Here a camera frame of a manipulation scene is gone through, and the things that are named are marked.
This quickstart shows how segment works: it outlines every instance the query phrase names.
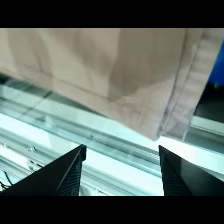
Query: beige fabric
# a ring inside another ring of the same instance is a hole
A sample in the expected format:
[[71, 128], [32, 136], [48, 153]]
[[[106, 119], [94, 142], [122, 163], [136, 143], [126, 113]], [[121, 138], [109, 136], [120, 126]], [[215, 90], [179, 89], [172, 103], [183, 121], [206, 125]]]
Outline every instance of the beige fabric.
[[[157, 139], [177, 123], [189, 123], [185, 115], [195, 108], [221, 43], [220, 38], [211, 43], [214, 57], [199, 91], [189, 93], [185, 83], [191, 85], [205, 32], [210, 31], [0, 29], [0, 72], [54, 90]], [[186, 97], [190, 103], [180, 114], [177, 102]]]

